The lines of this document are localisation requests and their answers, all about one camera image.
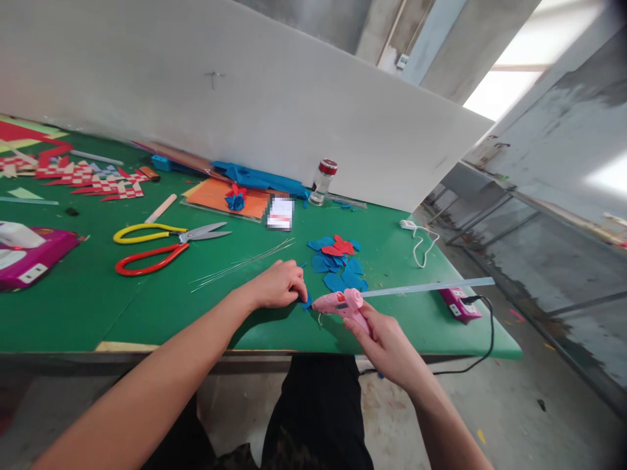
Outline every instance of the pink device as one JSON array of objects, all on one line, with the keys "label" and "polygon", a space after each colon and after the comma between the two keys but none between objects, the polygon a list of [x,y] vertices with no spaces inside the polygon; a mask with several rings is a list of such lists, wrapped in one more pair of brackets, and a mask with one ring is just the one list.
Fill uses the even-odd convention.
[{"label": "pink device", "polygon": [[357,289],[346,289],[344,293],[333,292],[317,298],[312,304],[312,309],[327,315],[334,313],[342,318],[350,318],[359,323],[372,336],[370,325],[359,311],[363,305],[364,300]]},{"label": "pink device", "polygon": [[453,287],[452,289],[440,289],[438,290],[447,307],[451,310],[454,318],[468,324],[471,320],[481,318],[482,315],[478,308],[474,305],[466,305],[461,299],[468,297],[464,294],[464,291],[459,287]]},{"label": "pink device", "polygon": [[46,241],[36,248],[0,243],[0,292],[30,287],[78,246],[75,233],[44,227],[31,227],[31,230]]}]

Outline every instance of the green table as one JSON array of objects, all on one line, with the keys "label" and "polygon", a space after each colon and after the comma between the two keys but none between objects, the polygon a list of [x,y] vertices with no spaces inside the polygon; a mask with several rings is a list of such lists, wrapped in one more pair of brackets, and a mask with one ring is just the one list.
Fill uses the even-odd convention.
[{"label": "green table", "polygon": [[[119,142],[81,134],[63,139],[76,149],[126,162],[127,171],[148,162],[148,152]],[[35,153],[46,144],[25,149]],[[198,178],[161,172],[161,182],[142,184],[145,197],[101,202],[99,196],[71,195],[65,186],[43,186],[33,178],[0,179],[0,193],[23,187],[59,206],[0,202],[0,220],[30,227],[52,227],[77,232],[89,239],[54,266],[45,279],[18,292],[0,294],[0,352],[77,353],[94,351],[102,341],[160,345],[216,305],[230,290],[262,272],[276,259],[307,263],[304,278],[313,298],[328,293],[323,274],[312,271],[314,251],[309,240],[339,234],[358,240],[356,253],[370,289],[382,289],[461,279],[453,265],[435,247],[425,269],[416,267],[411,232],[398,221],[408,215],[373,204],[367,210],[345,211],[327,202],[322,208],[303,208],[296,202],[292,232],[270,231],[263,224],[198,210],[175,202],[158,221],[176,227],[195,228],[227,221],[233,233],[216,240],[194,242],[172,264],[154,274],[122,277],[115,263],[130,254],[173,243],[162,239],[138,245],[112,241],[119,229],[143,222],[170,194],[180,195]],[[71,217],[73,207],[80,215]],[[294,237],[295,244],[232,275],[190,293],[190,281],[222,270]],[[137,268],[153,259],[136,262]],[[396,317],[421,354],[481,356],[489,345],[489,314],[465,326],[452,318],[437,292],[373,298],[380,312]],[[492,355],[520,358],[522,352],[511,336],[495,322]],[[238,351],[300,351],[357,354],[359,344],[337,316],[307,313],[300,304],[285,309],[256,311],[237,331],[230,349]]]}]

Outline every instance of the scissors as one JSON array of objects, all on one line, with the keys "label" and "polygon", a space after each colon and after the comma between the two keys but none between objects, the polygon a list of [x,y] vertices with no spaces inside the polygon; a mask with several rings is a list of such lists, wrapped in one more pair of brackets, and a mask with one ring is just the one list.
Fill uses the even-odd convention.
[{"label": "scissors", "polygon": [[[145,253],[138,253],[136,255],[131,255],[129,257],[121,259],[116,264],[116,272],[121,275],[135,276],[135,275],[149,274],[149,273],[158,271],[161,268],[164,268],[165,266],[170,264],[172,260],[174,260],[174,258],[176,258],[178,255],[183,253],[183,251],[185,251],[189,247],[189,242],[193,240],[209,240],[210,238],[217,238],[217,237],[230,234],[231,232],[213,232],[213,230],[217,229],[218,227],[222,227],[223,225],[226,225],[226,222],[205,225],[203,227],[194,228],[193,230],[187,230],[186,228],[170,227],[169,225],[157,224],[157,223],[131,225],[130,227],[123,228],[122,230],[117,232],[115,235],[113,235],[113,240],[116,243],[122,243],[122,244],[141,243],[141,242],[147,242],[149,240],[156,240],[157,238],[168,238],[169,236],[178,236],[178,243],[172,246],[157,248],[154,250],[146,251]],[[150,235],[133,237],[133,238],[122,238],[130,232],[141,230],[143,228],[162,228],[163,230],[166,230],[166,231],[158,232],[158,233],[150,234]],[[162,261],[159,261],[157,264],[154,264],[153,266],[149,266],[147,268],[142,268],[138,270],[128,270],[128,269],[125,269],[124,267],[132,261],[136,261],[136,260],[143,259],[143,258],[148,258],[154,255],[160,255],[161,253],[168,253],[169,251],[172,251],[172,253],[169,254]]]}]

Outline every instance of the scissor blade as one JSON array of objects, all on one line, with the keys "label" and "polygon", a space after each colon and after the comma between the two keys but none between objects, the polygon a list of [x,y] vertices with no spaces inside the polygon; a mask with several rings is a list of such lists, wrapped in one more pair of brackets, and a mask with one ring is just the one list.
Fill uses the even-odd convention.
[{"label": "scissor blade", "polygon": [[187,235],[187,238],[189,238],[190,240],[191,239],[198,240],[198,235],[204,235],[207,232],[211,232],[212,230],[215,230],[226,224],[227,224],[226,222],[218,222],[217,224],[204,225],[203,227],[194,228],[193,230],[186,232],[185,235]]},{"label": "scissor blade", "polygon": [[209,232],[207,234],[203,234],[203,235],[198,235],[198,236],[193,236],[191,237],[189,240],[209,240],[210,238],[218,238],[220,236],[224,236],[224,235],[228,235],[232,232]]}]

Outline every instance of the orange paper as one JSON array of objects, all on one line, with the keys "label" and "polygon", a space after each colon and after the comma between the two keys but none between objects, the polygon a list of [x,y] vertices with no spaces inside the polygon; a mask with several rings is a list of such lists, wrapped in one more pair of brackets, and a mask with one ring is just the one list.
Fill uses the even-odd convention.
[{"label": "orange paper", "polygon": [[187,202],[190,204],[200,204],[212,209],[221,210],[237,215],[243,215],[245,217],[253,217],[255,219],[261,219],[268,207],[268,201],[270,195],[264,191],[257,189],[246,190],[246,206],[240,211],[229,210],[229,205],[224,200],[227,193],[232,190],[230,183],[224,181],[218,181],[214,178],[209,178],[203,181],[193,194],[187,198]]}]

